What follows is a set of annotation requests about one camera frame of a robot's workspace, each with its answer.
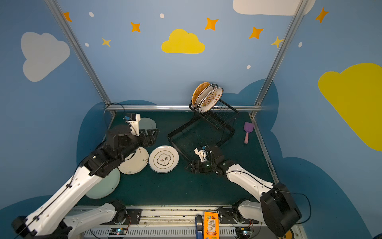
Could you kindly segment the white plate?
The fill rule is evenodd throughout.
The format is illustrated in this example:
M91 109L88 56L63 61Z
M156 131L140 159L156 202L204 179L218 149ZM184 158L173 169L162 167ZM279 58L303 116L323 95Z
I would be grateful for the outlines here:
M179 164L178 151L168 145L155 148L149 156L149 166L156 173L169 173Z

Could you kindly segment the black wire dish rack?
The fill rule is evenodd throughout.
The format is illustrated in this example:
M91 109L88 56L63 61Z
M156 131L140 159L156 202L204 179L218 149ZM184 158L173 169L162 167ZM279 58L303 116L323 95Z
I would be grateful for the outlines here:
M187 161L199 159L194 149L222 146L233 137L233 127L239 112L223 100L209 111L203 112L189 104L193 117L184 125L168 134L168 140Z

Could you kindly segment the woven bamboo plate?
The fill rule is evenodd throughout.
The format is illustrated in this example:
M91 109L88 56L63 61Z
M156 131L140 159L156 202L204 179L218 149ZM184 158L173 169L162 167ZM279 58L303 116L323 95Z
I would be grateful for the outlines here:
M199 95L202 93L204 89L206 89L210 85L209 82L201 83L194 91L192 96L192 105L195 105Z

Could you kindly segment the green-rimmed Hao Wei plate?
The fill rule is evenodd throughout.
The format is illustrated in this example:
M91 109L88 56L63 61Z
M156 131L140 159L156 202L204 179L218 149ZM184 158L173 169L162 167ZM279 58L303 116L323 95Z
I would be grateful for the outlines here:
M194 103L194 108L196 109L200 102L202 101L202 99L207 95L209 94L211 91L213 91L214 89L216 89L218 87L217 84L210 84L208 87L204 88L201 93L198 95L197 99L196 99L196 102Z

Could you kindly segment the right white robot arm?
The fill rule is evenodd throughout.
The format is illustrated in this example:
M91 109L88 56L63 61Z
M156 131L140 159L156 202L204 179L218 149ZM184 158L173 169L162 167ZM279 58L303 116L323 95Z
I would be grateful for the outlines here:
M201 149L195 148L194 154L198 159L189 163L192 173L216 173L225 176L250 193L260 206L250 200L244 200L234 207L236 213L244 219L262 222L278 237L283 237L302 218L292 193L282 183L265 181L240 164L225 159L219 147Z

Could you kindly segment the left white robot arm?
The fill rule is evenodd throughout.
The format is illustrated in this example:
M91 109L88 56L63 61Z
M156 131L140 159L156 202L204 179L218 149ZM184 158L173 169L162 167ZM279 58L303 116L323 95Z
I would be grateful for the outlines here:
M159 130L140 130L128 122L106 133L106 139L85 157L73 176L41 207L28 216L12 221L12 228L23 239L71 239L97 225L125 217L126 208L119 202L68 217L67 214L95 185L118 168L140 147L155 144Z

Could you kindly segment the grey-green plain plate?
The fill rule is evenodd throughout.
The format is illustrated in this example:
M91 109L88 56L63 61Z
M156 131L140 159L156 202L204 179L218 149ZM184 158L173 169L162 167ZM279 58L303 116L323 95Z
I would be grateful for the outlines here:
M139 121L140 130L156 129L157 125L155 121L151 118L141 118Z

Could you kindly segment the cream floral plate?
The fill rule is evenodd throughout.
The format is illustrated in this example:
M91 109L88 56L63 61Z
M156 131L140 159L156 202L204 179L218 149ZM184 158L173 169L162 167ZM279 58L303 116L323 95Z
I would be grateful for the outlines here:
M135 153L129 155L118 169L121 173L126 175L137 174L147 166L148 159L148 151L145 148L140 147Z

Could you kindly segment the mint green leaf plate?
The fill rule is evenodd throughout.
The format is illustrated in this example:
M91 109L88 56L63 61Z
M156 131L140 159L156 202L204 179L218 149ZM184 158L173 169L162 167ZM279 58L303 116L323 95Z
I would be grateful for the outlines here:
M85 195L90 199L101 199L110 195L119 185L120 171L114 169L106 178L102 179Z

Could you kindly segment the orange box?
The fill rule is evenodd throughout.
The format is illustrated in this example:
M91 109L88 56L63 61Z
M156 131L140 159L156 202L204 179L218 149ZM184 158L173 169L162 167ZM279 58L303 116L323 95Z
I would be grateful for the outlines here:
M204 212L204 239L219 239L219 214Z

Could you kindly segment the small green circuit board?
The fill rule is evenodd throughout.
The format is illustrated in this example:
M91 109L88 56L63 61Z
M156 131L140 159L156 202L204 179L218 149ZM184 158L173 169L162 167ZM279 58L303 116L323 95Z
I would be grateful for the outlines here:
M125 236L128 231L128 228L111 228L109 235L110 236Z

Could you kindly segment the aluminium frame rail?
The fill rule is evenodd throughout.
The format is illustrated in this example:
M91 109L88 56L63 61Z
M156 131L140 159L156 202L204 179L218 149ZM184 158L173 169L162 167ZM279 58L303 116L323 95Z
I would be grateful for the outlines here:
M261 111L261 106L232 106L239 112ZM107 111L126 111L126 112L143 112L143 111L191 111L188 105L120 105L112 104L106 107Z

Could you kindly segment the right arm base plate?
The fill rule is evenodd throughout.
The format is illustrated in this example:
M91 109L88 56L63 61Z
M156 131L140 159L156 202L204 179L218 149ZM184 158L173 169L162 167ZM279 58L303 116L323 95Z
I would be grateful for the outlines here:
M217 209L220 224L237 224L238 218L236 212L232 208L219 207Z

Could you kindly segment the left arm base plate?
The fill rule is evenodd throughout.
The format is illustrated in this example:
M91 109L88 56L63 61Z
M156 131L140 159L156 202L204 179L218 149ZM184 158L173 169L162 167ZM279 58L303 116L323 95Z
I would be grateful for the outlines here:
M124 209L122 210L120 219L118 222L122 225L139 225L141 220L142 209L133 208L133 209Z

